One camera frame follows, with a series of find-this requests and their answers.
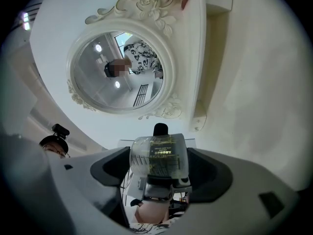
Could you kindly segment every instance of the white vanity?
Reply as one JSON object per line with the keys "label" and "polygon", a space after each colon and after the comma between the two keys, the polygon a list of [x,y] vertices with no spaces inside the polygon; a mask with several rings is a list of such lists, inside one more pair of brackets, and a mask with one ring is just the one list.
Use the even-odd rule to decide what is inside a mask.
{"label": "white vanity", "polygon": [[[184,10],[181,1],[44,0],[30,37],[40,75],[65,114],[104,147],[147,135],[148,126],[158,122],[186,138],[203,128],[206,112],[198,92],[205,51],[211,48],[207,14],[231,10],[232,0],[188,0]],[[148,70],[134,74],[133,68],[122,77],[105,74],[108,63],[124,58],[126,46],[114,42],[121,34],[153,50],[162,79]],[[147,82],[134,79],[144,76]],[[126,104],[134,93],[138,101],[142,86],[148,98]],[[103,133],[104,126],[111,132]]]}

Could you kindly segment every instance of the black device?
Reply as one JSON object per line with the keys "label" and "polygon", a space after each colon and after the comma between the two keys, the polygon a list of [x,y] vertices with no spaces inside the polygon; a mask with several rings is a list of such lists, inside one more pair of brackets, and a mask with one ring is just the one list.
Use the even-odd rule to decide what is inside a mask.
{"label": "black device", "polygon": [[56,142],[63,148],[64,152],[67,153],[68,145],[65,139],[69,135],[69,130],[59,125],[58,123],[53,125],[51,129],[54,131],[54,134],[52,136],[45,137],[43,140],[41,140],[39,145],[44,146],[48,142]]}
{"label": "black device", "polygon": [[109,67],[110,67],[110,63],[107,63],[107,64],[104,66],[104,73],[106,74],[107,77],[115,77],[115,76],[114,76],[114,72],[111,71],[111,70],[109,69]]}
{"label": "black device", "polygon": [[69,135],[69,130],[67,130],[63,126],[59,125],[58,123],[53,125],[51,129],[54,131],[54,136],[61,137],[64,140]]}

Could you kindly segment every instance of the ornate mirror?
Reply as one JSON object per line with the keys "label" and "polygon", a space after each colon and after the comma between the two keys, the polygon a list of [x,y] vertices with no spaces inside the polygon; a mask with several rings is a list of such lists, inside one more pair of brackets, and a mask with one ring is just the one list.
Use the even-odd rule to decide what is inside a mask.
{"label": "ornate mirror", "polygon": [[148,104],[164,74],[153,49],[128,32],[107,32],[86,43],[76,57],[78,89],[101,108],[125,110]]}
{"label": "ornate mirror", "polygon": [[111,114],[141,115],[162,105],[173,88],[174,69],[166,42],[129,19],[90,25],[67,61],[72,99]]}

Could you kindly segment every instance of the carved rose decoration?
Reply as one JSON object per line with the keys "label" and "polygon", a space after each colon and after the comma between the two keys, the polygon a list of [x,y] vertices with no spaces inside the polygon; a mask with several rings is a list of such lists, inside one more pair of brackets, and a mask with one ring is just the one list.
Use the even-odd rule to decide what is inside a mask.
{"label": "carved rose decoration", "polygon": [[152,113],[146,114],[146,119],[149,119],[151,116],[155,116],[158,118],[178,118],[181,115],[181,106],[180,99],[177,94],[174,93],[169,97],[167,102],[163,104],[161,107],[153,111]]}
{"label": "carved rose decoration", "polygon": [[83,99],[76,93],[75,89],[73,88],[72,83],[69,80],[67,81],[67,85],[68,85],[68,92],[71,94],[72,100],[75,103],[82,105],[85,109],[96,111],[95,108],[91,107],[86,102],[84,102]]}
{"label": "carved rose decoration", "polygon": [[173,16],[166,16],[168,11],[161,7],[161,0],[139,0],[137,8],[140,10],[140,20],[153,18],[159,30],[163,30],[164,35],[170,37],[173,34],[170,24],[173,24],[176,19]]}

